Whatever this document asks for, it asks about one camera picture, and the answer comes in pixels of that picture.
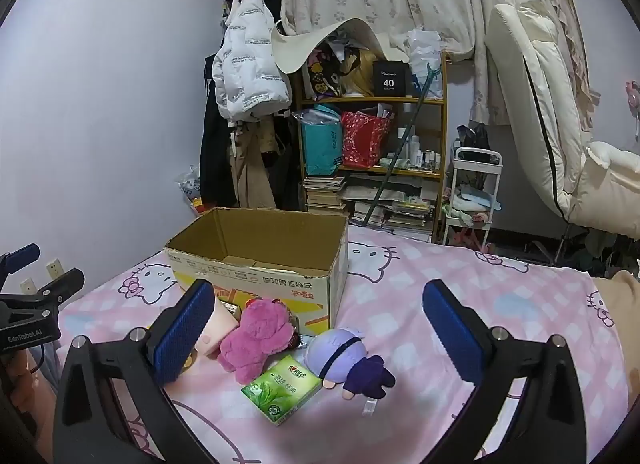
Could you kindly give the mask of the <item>pink fluffy bear plush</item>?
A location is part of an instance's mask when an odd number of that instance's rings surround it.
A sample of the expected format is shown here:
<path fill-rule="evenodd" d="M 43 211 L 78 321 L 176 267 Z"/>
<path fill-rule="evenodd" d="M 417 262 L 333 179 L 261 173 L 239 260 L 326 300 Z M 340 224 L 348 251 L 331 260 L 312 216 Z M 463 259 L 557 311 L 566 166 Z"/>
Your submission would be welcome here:
<path fill-rule="evenodd" d="M 279 299 L 253 299 L 239 326 L 222 340 L 217 361 L 240 385 L 250 384 L 262 374 L 269 357 L 291 346 L 295 332 L 288 307 Z"/>

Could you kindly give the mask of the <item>purple hooded doll plush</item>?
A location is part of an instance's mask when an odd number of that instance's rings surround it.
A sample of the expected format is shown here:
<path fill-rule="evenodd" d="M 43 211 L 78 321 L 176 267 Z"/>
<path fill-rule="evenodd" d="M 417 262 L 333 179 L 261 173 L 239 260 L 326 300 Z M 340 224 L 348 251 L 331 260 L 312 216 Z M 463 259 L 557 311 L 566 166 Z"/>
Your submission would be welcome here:
<path fill-rule="evenodd" d="M 342 397 L 381 400 L 396 385 L 396 377 L 378 354 L 369 354 L 362 336 L 349 329 L 331 329 L 307 345 L 304 365 L 326 389 L 342 386 Z"/>

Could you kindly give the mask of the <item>pink swiss roll plush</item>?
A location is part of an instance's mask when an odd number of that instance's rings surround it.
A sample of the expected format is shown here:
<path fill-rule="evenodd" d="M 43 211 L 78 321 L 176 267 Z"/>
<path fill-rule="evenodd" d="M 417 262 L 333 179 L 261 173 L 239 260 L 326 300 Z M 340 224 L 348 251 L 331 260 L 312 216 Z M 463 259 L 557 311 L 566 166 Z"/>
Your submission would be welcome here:
<path fill-rule="evenodd" d="M 209 356 L 219 349 L 224 338 L 231 333 L 239 321 L 231 314 L 225 302 L 215 299 L 214 311 L 206 322 L 200 337 L 195 343 L 195 350 L 201 356 Z"/>

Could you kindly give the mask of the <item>plastic bag with toys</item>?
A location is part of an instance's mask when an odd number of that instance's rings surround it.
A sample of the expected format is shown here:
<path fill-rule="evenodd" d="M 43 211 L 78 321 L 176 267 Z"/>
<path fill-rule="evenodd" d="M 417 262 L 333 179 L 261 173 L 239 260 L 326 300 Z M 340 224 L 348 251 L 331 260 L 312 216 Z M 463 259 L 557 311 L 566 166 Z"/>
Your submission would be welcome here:
<path fill-rule="evenodd" d="M 191 165 L 189 169 L 180 174 L 175 182 L 183 194 L 183 197 L 186 199 L 186 202 L 189 203 L 190 208 L 196 215 L 202 215 L 205 212 L 205 206 L 202 201 L 201 196 L 201 185 L 200 185 L 200 174 L 198 174 L 198 169 Z"/>

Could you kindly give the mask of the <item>open cardboard box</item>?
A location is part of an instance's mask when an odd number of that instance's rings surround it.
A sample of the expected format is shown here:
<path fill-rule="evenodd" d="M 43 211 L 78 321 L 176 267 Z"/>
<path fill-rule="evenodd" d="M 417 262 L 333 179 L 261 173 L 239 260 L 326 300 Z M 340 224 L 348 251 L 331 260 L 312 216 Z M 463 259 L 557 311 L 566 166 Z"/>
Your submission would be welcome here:
<path fill-rule="evenodd" d="M 300 331 L 317 335 L 336 325 L 348 270 L 344 216 L 216 207 L 165 245 L 186 288 L 198 278 L 216 295 L 245 306 L 253 297 L 279 299 Z"/>

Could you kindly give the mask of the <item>black hanging clothes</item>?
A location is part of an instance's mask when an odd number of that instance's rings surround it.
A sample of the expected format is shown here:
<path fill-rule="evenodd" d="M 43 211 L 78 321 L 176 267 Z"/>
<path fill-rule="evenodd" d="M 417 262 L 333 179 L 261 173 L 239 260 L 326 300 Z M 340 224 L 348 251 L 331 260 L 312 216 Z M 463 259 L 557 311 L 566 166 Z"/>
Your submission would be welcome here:
<path fill-rule="evenodd" d="M 213 61 L 214 56 L 210 55 L 204 64 L 206 107 L 200 153 L 201 198 L 205 206 L 232 207 L 236 206 L 236 195 L 229 160 L 231 135 L 216 102 Z"/>

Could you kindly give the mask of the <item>cream reclining chair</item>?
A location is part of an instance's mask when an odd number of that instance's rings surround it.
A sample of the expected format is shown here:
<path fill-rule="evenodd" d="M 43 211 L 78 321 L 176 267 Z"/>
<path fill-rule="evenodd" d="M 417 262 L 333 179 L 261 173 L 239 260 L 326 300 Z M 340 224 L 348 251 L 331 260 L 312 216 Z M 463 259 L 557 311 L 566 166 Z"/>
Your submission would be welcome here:
<path fill-rule="evenodd" d="M 544 0 L 495 5 L 485 44 L 518 161 L 538 197 L 570 224 L 638 238 L 638 154 L 582 132 L 558 30 Z"/>

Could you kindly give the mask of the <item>white rolling cart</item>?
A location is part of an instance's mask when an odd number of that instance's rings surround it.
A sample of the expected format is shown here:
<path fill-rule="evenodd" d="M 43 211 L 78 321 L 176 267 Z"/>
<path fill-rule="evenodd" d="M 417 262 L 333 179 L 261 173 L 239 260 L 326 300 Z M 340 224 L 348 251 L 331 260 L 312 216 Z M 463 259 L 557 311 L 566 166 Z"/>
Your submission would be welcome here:
<path fill-rule="evenodd" d="M 489 252 L 488 235 L 495 213 L 501 210 L 497 197 L 502 170 L 502 155 L 497 151 L 476 147 L 454 151 L 442 244 Z"/>

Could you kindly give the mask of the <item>teal bag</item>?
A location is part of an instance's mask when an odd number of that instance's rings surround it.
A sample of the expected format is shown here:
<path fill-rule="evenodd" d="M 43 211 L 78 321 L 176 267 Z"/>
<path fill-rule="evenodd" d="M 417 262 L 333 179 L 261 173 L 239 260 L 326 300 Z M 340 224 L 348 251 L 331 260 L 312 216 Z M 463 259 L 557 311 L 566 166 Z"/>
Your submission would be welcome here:
<path fill-rule="evenodd" d="M 342 164 L 341 116 L 334 108 L 317 104 L 295 112 L 294 117 L 302 129 L 306 174 L 333 175 Z"/>

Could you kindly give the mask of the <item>white puffer jacket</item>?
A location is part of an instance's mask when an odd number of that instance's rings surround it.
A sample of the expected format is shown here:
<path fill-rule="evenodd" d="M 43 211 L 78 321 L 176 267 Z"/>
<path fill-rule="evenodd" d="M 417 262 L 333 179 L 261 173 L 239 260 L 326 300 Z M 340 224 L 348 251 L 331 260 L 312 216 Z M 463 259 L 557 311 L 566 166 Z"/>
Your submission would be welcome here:
<path fill-rule="evenodd" d="M 232 0 L 212 65 L 216 104 L 230 127 L 291 105 L 291 85 L 277 65 L 271 39 L 281 6 L 281 0 Z"/>

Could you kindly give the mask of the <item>red patterned bag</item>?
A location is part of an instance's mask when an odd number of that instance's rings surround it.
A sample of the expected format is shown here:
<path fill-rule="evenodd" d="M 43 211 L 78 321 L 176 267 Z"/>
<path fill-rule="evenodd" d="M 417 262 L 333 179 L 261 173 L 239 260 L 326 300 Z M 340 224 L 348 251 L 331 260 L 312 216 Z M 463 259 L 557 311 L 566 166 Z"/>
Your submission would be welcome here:
<path fill-rule="evenodd" d="M 343 164 L 354 169 L 370 169 L 378 163 L 392 120 L 361 111 L 347 111 L 341 116 L 341 125 Z"/>

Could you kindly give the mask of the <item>wooden bookshelf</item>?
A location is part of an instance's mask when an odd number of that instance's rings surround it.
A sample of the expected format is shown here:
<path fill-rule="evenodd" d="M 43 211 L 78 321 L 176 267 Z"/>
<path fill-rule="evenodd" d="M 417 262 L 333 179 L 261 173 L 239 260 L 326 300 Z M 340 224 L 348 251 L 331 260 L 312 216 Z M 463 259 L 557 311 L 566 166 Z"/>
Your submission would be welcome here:
<path fill-rule="evenodd" d="M 342 200 L 346 204 L 347 214 L 353 224 L 360 225 L 369 210 L 371 201 L 390 164 L 390 159 L 385 156 L 396 150 L 417 101 L 418 99 L 413 96 L 388 98 L 354 96 L 320 100 L 321 105 L 342 112 L 364 111 L 377 104 L 384 104 L 392 106 L 395 113 L 390 132 L 381 148 L 384 157 L 378 163 L 370 169 L 354 169 L 342 164 L 336 171 L 336 176 L 346 178 Z M 409 158 L 398 159 L 394 175 L 390 177 L 368 227 L 381 228 L 397 236 L 427 242 L 442 239 L 447 132 L 447 98 L 442 96 L 425 99 L 416 125 L 411 128 L 411 136 L 403 150 L 409 157 L 421 152 L 422 165 L 412 165 Z"/>

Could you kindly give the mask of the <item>cream sun hat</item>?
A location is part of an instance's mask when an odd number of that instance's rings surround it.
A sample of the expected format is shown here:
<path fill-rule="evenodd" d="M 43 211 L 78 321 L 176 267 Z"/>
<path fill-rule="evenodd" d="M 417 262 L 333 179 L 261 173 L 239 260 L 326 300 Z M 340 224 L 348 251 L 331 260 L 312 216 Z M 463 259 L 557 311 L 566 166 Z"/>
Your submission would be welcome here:
<path fill-rule="evenodd" d="M 343 31 L 349 39 L 372 50 L 378 57 L 388 61 L 409 61 L 409 56 L 398 47 L 390 44 L 387 33 L 375 33 L 367 21 L 352 17 L 309 33 L 287 35 L 277 27 L 271 30 L 271 47 L 274 61 L 286 74 L 297 71 L 314 49 L 332 33 Z"/>

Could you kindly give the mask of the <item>black box with 40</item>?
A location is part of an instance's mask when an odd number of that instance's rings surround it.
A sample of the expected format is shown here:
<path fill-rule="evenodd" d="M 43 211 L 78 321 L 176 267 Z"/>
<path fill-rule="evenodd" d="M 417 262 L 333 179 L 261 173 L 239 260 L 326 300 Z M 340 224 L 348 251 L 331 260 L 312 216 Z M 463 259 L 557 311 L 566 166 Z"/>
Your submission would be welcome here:
<path fill-rule="evenodd" d="M 411 93 L 409 65 L 402 61 L 373 62 L 373 93 L 378 97 L 406 97 Z"/>

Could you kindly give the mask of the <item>pink wall ornament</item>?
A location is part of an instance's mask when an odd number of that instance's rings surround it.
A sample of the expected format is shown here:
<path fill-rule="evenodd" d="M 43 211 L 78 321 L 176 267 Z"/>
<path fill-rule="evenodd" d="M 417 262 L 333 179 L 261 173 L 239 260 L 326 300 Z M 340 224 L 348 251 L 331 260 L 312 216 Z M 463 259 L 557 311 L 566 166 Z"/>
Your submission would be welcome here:
<path fill-rule="evenodd" d="M 636 128 L 634 129 L 634 139 L 639 140 L 640 132 L 640 92 L 639 84 L 636 81 L 627 81 L 625 84 L 627 102 L 629 110 L 634 117 Z"/>

